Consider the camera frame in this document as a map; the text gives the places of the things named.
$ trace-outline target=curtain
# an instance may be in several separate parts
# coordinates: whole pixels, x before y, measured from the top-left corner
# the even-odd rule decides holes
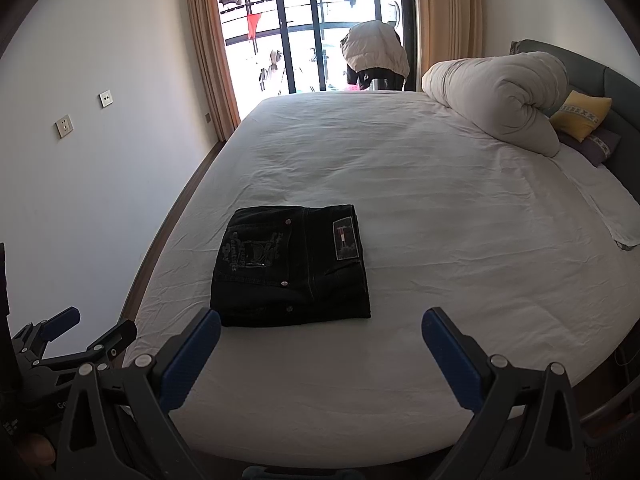
[[[193,41],[213,127],[221,141],[240,124],[238,103],[226,60],[218,0],[187,0]]]
[[[481,0],[418,0],[418,79],[439,61],[482,54]]]

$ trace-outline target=metal rivet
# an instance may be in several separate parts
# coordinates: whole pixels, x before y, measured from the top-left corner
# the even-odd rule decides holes
[[[134,362],[138,368],[144,368],[145,366],[148,366],[152,360],[153,359],[149,354],[142,354],[136,357]]]
[[[509,364],[507,358],[504,355],[500,354],[492,355],[489,361],[491,361],[491,364],[496,368],[505,368],[506,365]]]
[[[556,375],[564,374],[564,367],[560,363],[551,363],[551,371]]]
[[[89,375],[93,369],[94,367],[91,366],[91,363],[84,363],[78,368],[78,373],[80,375]]]

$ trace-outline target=electrical outlet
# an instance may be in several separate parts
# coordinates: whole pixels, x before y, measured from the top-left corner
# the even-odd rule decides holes
[[[73,124],[71,124],[71,117],[65,115],[62,119],[56,121],[56,126],[58,127],[58,133],[60,134],[60,139],[64,137],[66,134],[70,134],[74,130]]]
[[[111,90],[107,90],[106,92],[102,92],[100,94],[100,102],[102,103],[102,108],[109,106],[113,103],[113,97],[111,97]]]

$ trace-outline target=red cloth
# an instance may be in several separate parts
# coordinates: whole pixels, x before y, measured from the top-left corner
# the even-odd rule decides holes
[[[255,29],[258,27],[260,16],[262,16],[261,12],[258,12],[258,14],[248,14],[246,16],[246,23],[249,27],[248,36],[250,40],[255,40]]]

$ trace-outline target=wooden baseboard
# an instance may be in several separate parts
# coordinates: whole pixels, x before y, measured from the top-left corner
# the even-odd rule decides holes
[[[156,263],[160,258],[160,253],[162,253],[162,249],[164,249],[166,241],[169,239],[171,232],[178,223],[184,208],[187,207],[187,204],[193,196],[193,193],[196,191],[198,184],[204,177],[204,174],[207,173],[207,170],[211,166],[213,160],[218,156],[222,146],[224,146],[224,142],[218,142],[207,154],[202,163],[198,166],[198,169],[187,182],[187,185],[184,186],[184,189],[176,199],[174,205],[169,211],[169,214],[164,219],[164,222],[162,222],[160,229],[156,233],[156,237],[151,242],[149,250],[146,252],[144,260],[142,260],[138,273],[133,280],[127,299],[124,302],[124,307],[120,313],[120,320],[136,319],[140,303],[142,303],[142,298],[145,295],[146,286],[149,284],[151,274],[153,273]]]

